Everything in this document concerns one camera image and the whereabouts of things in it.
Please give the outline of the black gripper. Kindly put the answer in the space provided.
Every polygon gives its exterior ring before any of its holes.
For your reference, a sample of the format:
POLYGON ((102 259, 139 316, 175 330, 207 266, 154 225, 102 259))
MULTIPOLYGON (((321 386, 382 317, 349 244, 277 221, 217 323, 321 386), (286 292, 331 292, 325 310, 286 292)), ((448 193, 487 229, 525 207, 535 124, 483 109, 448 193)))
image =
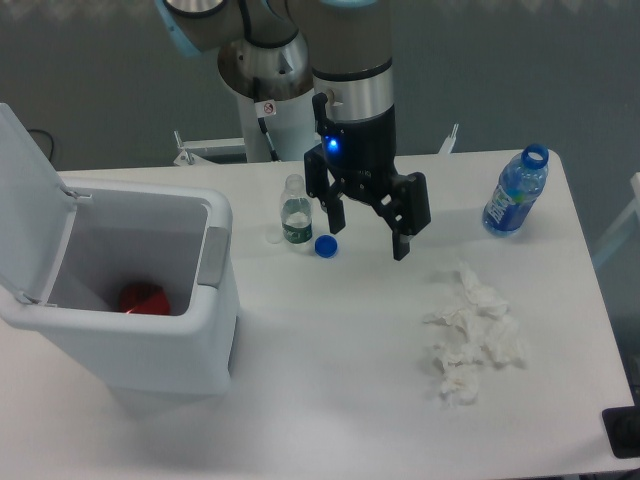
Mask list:
POLYGON ((345 226, 342 193, 370 205, 392 231, 393 258, 410 252, 410 240, 431 222, 426 176, 397 174, 395 109, 369 119, 340 122, 328 116, 328 97, 312 97, 321 144, 304 154, 307 195, 319 200, 329 230, 345 226))

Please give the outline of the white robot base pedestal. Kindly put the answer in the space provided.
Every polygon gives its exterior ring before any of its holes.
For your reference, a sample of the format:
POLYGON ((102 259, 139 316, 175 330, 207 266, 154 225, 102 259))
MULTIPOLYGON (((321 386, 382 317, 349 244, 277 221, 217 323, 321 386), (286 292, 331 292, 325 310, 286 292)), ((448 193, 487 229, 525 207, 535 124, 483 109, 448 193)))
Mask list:
POLYGON ((289 100, 236 96, 249 163, 303 159, 317 144, 312 96, 312 90, 289 100))

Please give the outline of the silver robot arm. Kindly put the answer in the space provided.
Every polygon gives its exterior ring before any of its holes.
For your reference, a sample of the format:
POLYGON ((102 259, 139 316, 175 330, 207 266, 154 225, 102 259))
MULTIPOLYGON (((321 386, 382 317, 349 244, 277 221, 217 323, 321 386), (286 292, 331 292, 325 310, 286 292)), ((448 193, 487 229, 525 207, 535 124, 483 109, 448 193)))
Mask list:
POLYGON ((391 5, 387 1, 160 1, 187 55, 216 51, 250 162, 301 161, 329 228, 342 201, 371 206, 393 255, 431 219, 426 178, 395 167, 391 5))

